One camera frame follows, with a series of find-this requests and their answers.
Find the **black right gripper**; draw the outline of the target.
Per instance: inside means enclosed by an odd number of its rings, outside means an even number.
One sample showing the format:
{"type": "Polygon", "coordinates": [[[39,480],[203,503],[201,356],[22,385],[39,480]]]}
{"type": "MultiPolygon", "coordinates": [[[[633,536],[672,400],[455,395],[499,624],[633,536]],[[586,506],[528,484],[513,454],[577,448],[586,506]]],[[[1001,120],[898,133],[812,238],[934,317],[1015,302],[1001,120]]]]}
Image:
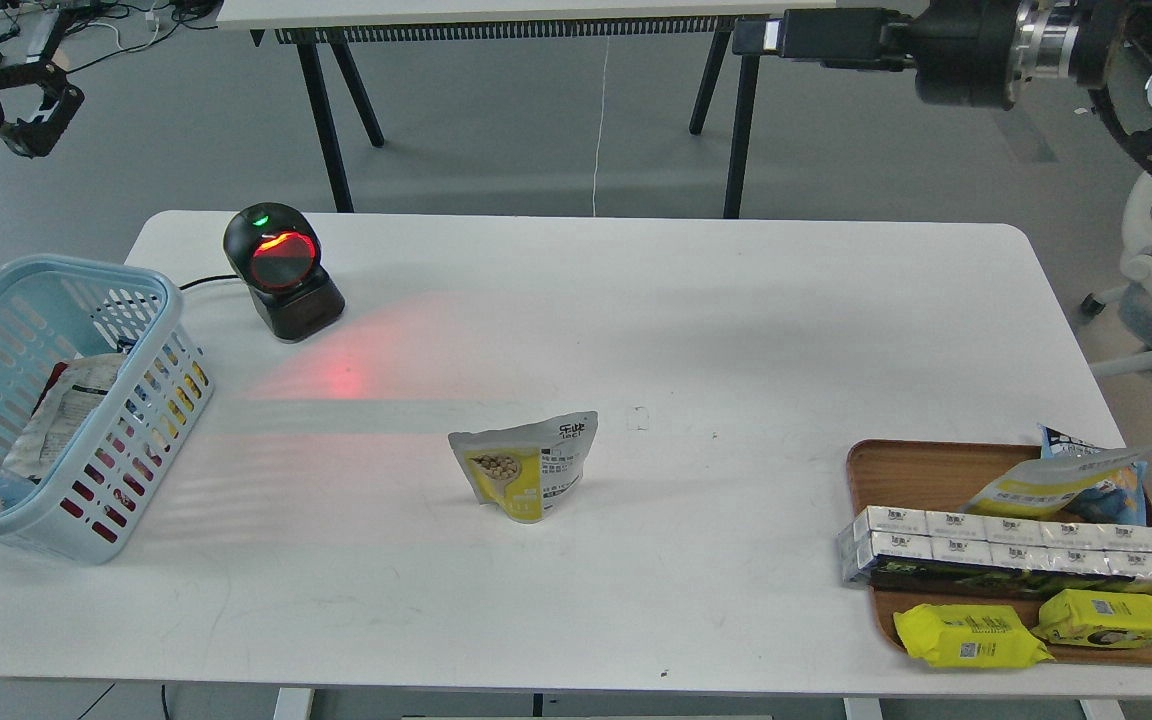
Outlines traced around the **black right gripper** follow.
{"type": "Polygon", "coordinates": [[[929,105],[1010,109],[1020,1],[933,1],[918,18],[882,8],[788,9],[741,18],[732,53],[809,61],[829,69],[916,68],[929,105]]]}

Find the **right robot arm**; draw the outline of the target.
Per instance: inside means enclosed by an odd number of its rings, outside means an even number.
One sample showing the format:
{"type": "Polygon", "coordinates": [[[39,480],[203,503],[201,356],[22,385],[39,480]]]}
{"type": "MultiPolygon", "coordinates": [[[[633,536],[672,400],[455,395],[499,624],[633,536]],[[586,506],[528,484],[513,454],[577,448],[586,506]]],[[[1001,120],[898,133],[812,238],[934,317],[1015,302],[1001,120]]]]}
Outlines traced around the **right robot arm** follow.
{"type": "Polygon", "coordinates": [[[914,70],[923,103],[1011,109],[1034,79],[1070,79],[1152,179],[1152,1],[932,1],[788,9],[738,20],[733,51],[829,69],[914,70]]]}

